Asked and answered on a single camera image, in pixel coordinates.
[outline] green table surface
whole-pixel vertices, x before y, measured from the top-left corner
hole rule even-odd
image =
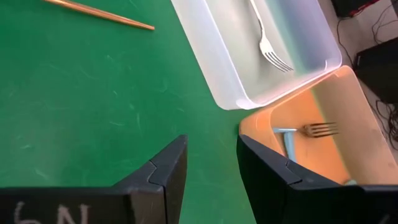
[[[217,107],[170,0],[0,1],[0,186],[109,186],[188,134],[180,223],[254,223],[236,158],[252,111]]]

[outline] silver fork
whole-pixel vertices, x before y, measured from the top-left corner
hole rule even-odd
[[[301,131],[310,138],[322,138],[338,134],[338,128],[335,122],[308,124],[305,125]]]
[[[293,68],[288,66],[282,59],[280,59],[275,51],[274,48],[272,48],[271,43],[267,39],[266,32],[265,32],[265,27],[264,24],[262,23],[260,13],[258,11],[258,8],[256,6],[256,3],[254,0],[250,0],[251,5],[253,6],[254,12],[256,13],[257,20],[260,23],[261,27],[261,40],[260,40],[260,50],[263,56],[271,63],[273,66],[281,70],[282,72],[289,72],[293,71]]]

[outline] chopstick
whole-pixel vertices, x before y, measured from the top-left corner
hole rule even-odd
[[[134,26],[134,27],[139,27],[139,28],[143,28],[143,29],[149,29],[149,30],[154,30],[155,27],[147,25],[147,24],[143,24],[141,22],[137,22],[128,18],[125,18],[123,16],[118,16],[115,14],[112,14],[110,12],[105,12],[99,9],[95,9],[93,7],[89,7],[89,6],[85,6],[73,1],[69,1],[69,0],[44,0],[53,4],[57,4],[59,6],[63,6],[63,7],[67,7],[69,9],[73,9],[79,12],[83,12],[92,16],[98,16],[104,19],[109,19],[115,22],[120,22],[122,24],[127,24],[130,26]]]

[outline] plastic container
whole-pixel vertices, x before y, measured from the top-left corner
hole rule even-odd
[[[341,66],[341,54],[317,0],[256,0],[267,38],[295,71],[274,68],[259,50],[249,0],[172,0],[218,106],[253,109]]]
[[[297,163],[337,183],[398,184],[398,167],[352,69],[335,72],[245,118],[239,132],[285,155],[272,128],[337,122],[339,134],[294,134]]]

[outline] orange-lit container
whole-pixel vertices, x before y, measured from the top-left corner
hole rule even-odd
[[[294,135],[297,163],[337,183],[398,184],[398,166],[354,71],[341,67],[245,118],[245,134],[285,156],[272,128],[337,122],[339,134],[312,139]]]

